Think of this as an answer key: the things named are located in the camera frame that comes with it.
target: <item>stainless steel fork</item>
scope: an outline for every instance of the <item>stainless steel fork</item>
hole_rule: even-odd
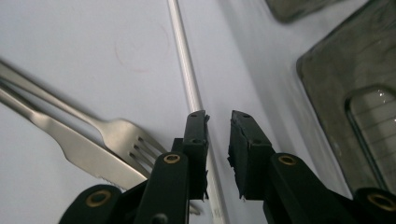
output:
[[[154,138],[132,122],[125,119],[105,121],[83,113],[61,101],[1,61],[0,79],[28,91],[70,115],[91,124],[102,135],[104,144],[109,150],[145,177],[149,177],[148,168],[153,167],[152,161],[157,159],[158,154],[166,152]]]

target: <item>brass screw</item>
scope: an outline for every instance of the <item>brass screw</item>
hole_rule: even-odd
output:
[[[280,162],[282,162],[283,164],[286,165],[295,165],[297,164],[297,160],[295,160],[293,157],[291,156],[280,156],[279,158],[277,158]]]
[[[168,164],[174,164],[174,163],[177,163],[178,161],[180,161],[180,156],[178,156],[177,154],[170,154],[170,155],[165,156],[165,158],[163,158],[163,160]]]
[[[101,205],[107,203],[107,201],[110,200],[110,198],[111,198],[111,192],[108,191],[107,189],[101,189],[101,190],[98,190],[98,191],[92,193],[87,198],[85,203],[89,207],[98,207],[98,206],[101,206]]]
[[[367,199],[370,203],[373,203],[375,206],[384,209],[388,212],[395,212],[396,211],[396,202],[392,199],[385,197],[379,193],[371,193],[367,195]]]

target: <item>metal rod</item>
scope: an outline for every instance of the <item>metal rod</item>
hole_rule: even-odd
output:
[[[187,93],[190,112],[201,110],[202,104],[198,93],[198,88],[195,81],[195,74],[192,67],[191,55],[187,45],[187,38],[183,28],[183,22],[180,16],[180,8],[177,0],[168,0],[169,11],[172,19],[173,29],[177,42],[177,52],[182,69],[184,79],[184,86]],[[219,192],[218,174],[213,160],[213,151],[209,150],[207,155],[207,192],[209,195],[209,203],[212,210],[213,223],[225,224],[226,216],[222,202],[224,202],[222,195]]]

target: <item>black plastic part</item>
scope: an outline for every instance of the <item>black plastic part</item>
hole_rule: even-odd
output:
[[[290,217],[283,204],[264,202],[262,205],[268,224],[291,224]]]
[[[117,203],[111,223],[131,224],[137,215],[137,209],[142,200],[148,181],[122,193]]]
[[[202,200],[206,193],[206,156],[208,150],[207,121],[204,110],[196,111],[187,117],[183,138],[183,153],[190,164],[190,199]]]
[[[348,198],[331,191],[334,198],[353,216],[359,224],[373,224],[374,222],[360,209],[357,204]]]
[[[275,154],[269,175],[293,223],[358,223],[300,158]]]
[[[271,191],[267,168],[275,154],[271,142],[249,114],[233,111],[228,161],[235,171],[239,196],[263,200]]]
[[[358,189],[354,202],[361,208],[361,213],[371,219],[371,223],[396,223],[396,196],[382,189]]]
[[[59,223],[110,223],[120,195],[118,188],[109,185],[96,185],[86,189],[67,208]]]
[[[183,152],[183,138],[175,138],[172,145],[172,150],[175,152]]]
[[[168,163],[164,158],[178,155]],[[134,223],[185,224],[189,221],[189,160],[179,152],[162,154],[155,162]]]

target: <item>white countertop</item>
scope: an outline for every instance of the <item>white countertop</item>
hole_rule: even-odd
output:
[[[348,195],[295,62],[364,2],[281,24],[264,0],[179,1],[230,223],[264,223],[262,202],[239,200],[226,160],[233,109]],[[136,123],[168,150],[183,136],[190,111],[166,1],[1,1],[0,58],[102,119]],[[0,124],[1,223],[55,223],[84,189],[105,183],[4,105]],[[198,206],[191,223],[210,223],[208,202]]]

